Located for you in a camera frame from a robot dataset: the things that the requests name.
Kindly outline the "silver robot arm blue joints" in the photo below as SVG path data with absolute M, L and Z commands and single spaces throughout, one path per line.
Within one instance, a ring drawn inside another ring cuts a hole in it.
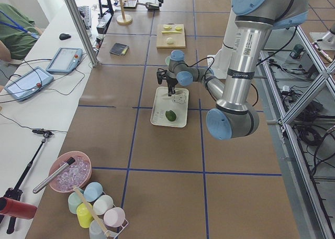
M 248 136 L 259 125 L 259 116 L 247 102 L 260 51 L 272 30 L 290 28 L 307 19 L 308 0 L 231 0 L 236 30 L 230 36 L 232 54 L 225 82 L 211 68 L 195 68 L 184 61 L 184 53 L 174 50 L 169 69 L 157 75 L 158 82 L 167 76 L 188 86 L 200 82 L 216 101 L 206 116 L 210 134 L 219 140 Z

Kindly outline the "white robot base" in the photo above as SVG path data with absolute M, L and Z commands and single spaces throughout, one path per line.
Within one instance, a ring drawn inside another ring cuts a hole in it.
M 225 79 L 227 77 L 231 54 L 232 50 L 230 48 L 222 46 L 215 55 L 208 55 L 210 59 L 207 61 L 207 65 L 211 65 L 211 69 L 217 78 Z

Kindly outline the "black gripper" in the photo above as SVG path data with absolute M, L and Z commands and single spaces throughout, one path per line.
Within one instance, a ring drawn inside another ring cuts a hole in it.
M 166 77 L 167 85 L 168 85 L 168 96 L 175 94 L 175 86 L 177 85 L 177 79 L 171 78 L 169 76 Z

